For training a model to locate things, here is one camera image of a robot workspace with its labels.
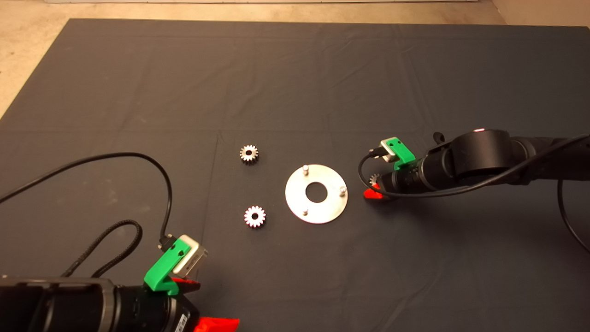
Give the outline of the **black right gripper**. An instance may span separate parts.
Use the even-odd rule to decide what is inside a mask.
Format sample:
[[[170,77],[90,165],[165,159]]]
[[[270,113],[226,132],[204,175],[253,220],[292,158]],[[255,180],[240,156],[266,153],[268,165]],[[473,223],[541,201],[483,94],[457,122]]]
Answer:
[[[363,192],[364,199],[383,200],[385,196],[378,189],[393,193],[388,198],[397,199],[400,194],[424,194],[432,192],[432,188],[423,180],[421,174],[422,160],[415,160],[398,171],[386,173],[378,178],[378,184],[371,185]]]

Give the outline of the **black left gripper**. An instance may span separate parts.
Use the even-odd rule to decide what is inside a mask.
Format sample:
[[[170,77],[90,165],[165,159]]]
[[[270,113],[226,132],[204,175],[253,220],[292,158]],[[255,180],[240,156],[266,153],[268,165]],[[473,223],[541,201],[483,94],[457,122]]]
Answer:
[[[198,291],[201,283],[188,278],[171,278],[177,296],[154,292],[144,286],[116,288],[115,330],[117,332],[236,332],[239,319],[201,317],[183,294]]]

